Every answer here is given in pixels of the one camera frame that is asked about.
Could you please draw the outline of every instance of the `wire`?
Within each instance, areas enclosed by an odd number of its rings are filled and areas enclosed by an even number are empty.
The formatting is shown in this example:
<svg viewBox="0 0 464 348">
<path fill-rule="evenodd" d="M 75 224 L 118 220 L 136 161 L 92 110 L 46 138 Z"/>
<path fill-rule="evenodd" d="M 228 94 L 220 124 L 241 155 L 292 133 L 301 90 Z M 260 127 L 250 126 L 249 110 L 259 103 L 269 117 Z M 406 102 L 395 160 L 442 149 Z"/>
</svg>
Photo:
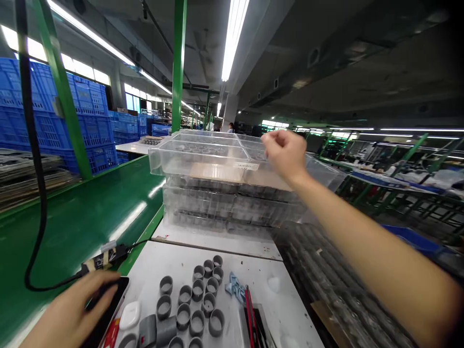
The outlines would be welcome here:
<svg viewBox="0 0 464 348">
<path fill-rule="evenodd" d="M 42 160 L 39 149 L 39 142 L 37 140 L 37 131 L 35 129 L 34 122 L 34 111 L 32 109 L 32 91 L 30 84 L 30 64 L 29 64 L 29 53 L 27 45 L 28 37 L 28 20 L 26 10 L 26 0 L 15 0 L 15 11 L 16 11 L 16 28 L 18 32 L 18 45 L 19 45 L 19 71 L 21 73 L 21 90 L 23 97 L 24 106 L 24 118 L 26 119 L 26 127 L 28 129 L 28 136 L 30 142 L 30 148 L 32 152 L 32 158 L 34 162 L 34 169 L 37 176 L 37 186 L 39 189 L 40 197 L 40 223 L 39 232 L 37 233 L 37 239 L 35 241 L 34 249 L 30 256 L 29 264 L 24 274 L 24 284 L 26 288 L 31 291 L 49 291 L 57 289 L 63 285 L 66 285 L 73 280 L 81 277 L 80 273 L 76 273 L 72 277 L 65 279 L 58 284 L 47 287 L 37 288 L 30 282 L 30 274 L 34 266 L 37 254 L 39 253 L 40 245 L 42 243 L 45 228 L 47 225 L 47 190 L 44 179 L 44 169 L 42 168 Z"/>
</svg>

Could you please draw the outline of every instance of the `green workbench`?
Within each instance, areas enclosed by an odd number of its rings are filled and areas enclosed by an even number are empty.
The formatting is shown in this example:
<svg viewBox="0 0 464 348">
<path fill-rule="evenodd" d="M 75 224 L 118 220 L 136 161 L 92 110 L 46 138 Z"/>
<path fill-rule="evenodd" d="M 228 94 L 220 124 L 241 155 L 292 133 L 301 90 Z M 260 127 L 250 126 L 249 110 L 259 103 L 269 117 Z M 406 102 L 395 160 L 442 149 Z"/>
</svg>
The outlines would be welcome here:
<svg viewBox="0 0 464 348">
<path fill-rule="evenodd" d="M 162 206 L 163 183 L 163 176 L 150 174 L 148 156 L 143 156 L 50 196 L 32 283 L 51 286 L 73 275 L 83 260 L 115 238 L 125 244 L 137 241 Z M 62 291 L 37 293 L 24 286 L 39 207 L 32 202 L 0 216 L 0 347 L 29 331 L 28 323 Z"/>
</svg>

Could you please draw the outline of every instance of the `hand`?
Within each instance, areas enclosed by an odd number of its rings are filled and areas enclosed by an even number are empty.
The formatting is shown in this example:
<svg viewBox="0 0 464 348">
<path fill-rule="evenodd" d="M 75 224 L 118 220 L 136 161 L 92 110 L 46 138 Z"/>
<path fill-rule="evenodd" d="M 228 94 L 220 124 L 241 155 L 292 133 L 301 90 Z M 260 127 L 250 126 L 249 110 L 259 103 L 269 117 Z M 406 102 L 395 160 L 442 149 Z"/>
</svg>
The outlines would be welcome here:
<svg viewBox="0 0 464 348">
<path fill-rule="evenodd" d="M 289 130 L 278 130 L 261 137 L 266 146 L 266 156 L 275 171 L 290 183 L 307 175 L 305 167 L 306 140 Z"/>
<path fill-rule="evenodd" d="M 53 300 L 20 348 L 79 348 L 106 311 L 117 290 L 105 292 L 95 307 L 86 312 L 88 300 L 105 283 L 120 277 L 116 272 L 89 273 Z"/>
</svg>

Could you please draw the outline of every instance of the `black phone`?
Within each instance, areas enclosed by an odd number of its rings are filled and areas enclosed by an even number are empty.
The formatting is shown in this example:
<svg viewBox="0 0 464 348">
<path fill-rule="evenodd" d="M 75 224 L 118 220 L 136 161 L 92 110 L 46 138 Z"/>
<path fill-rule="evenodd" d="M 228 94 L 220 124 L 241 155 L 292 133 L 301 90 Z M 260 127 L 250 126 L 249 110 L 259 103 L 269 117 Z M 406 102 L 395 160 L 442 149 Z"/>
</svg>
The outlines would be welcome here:
<svg viewBox="0 0 464 348">
<path fill-rule="evenodd" d="M 111 288 L 113 285 L 117 285 L 117 291 L 111 301 L 110 306 L 106 310 L 106 312 L 101 316 L 97 326 L 93 329 L 87 339 L 81 345 L 81 348 L 98 348 L 103 340 L 105 339 L 106 332 L 108 331 L 108 327 L 111 324 L 111 321 L 115 317 L 119 307 L 121 306 L 122 302 L 124 301 L 124 297 L 127 292 L 127 288 L 129 287 L 129 278 L 121 277 L 117 281 L 107 283 L 103 285 L 98 293 L 90 299 L 86 306 L 86 311 L 91 311 L 95 305 L 98 303 L 100 298 L 105 294 L 105 292 Z"/>
</svg>

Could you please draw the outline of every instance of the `white table surface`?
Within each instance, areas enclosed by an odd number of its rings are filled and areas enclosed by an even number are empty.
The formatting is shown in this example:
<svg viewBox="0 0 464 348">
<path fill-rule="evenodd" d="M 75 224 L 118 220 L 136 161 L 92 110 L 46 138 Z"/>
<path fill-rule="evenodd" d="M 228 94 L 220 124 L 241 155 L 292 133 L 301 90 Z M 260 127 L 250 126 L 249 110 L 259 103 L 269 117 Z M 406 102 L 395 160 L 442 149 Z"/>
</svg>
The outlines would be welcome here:
<svg viewBox="0 0 464 348">
<path fill-rule="evenodd" d="M 141 144 L 139 142 L 116 145 L 116 151 L 132 152 L 141 155 L 148 155 L 148 149 L 153 145 Z"/>
<path fill-rule="evenodd" d="M 216 296 L 216 308 L 225 316 L 221 337 L 213 338 L 208 330 L 208 319 L 203 332 L 204 348 L 245 347 L 239 311 L 243 310 L 238 300 L 224 290 L 229 283 L 229 274 L 235 273 L 242 285 L 248 284 L 255 306 L 261 304 L 271 335 L 277 348 L 323 348 L 323 344 L 312 323 L 284 263 L 246 256 L 202 250 L 186 246 L 149 242 L 145 245 L 129 272 L 130 285 L 124 303 L 116 317 L 120 317 L 124 306 L 133 301 L 141 302 L 141 319 L 156 312 L 161 279 L 170 275 L 174 286 L 171 294 L 171 316 L 177 313 L 180 288 L 192 285 L 193 268 L 212 260 L 215 255 L 223 258 L 224 279 Z M 192 312 L 200 309 L 200 303 L 191 302 Z M 138 336 L 138 326 L 119 331 L 116 348 L 128 334 Z M 191 339 L 188 329 L 178 332 L 185 347 Z"/>
<path fill-rule="evenodd" d="M 172 225 L 166 219 L 163 219 L 153 233 L 152 238 L 162 239 L 166 242 L 183 243 L 200 248 L 205 247 L 224 252 L 282 261 L 279 250 L 271 236 L 267 233 L 252 236 L 195 230 Z"/>
</svg>

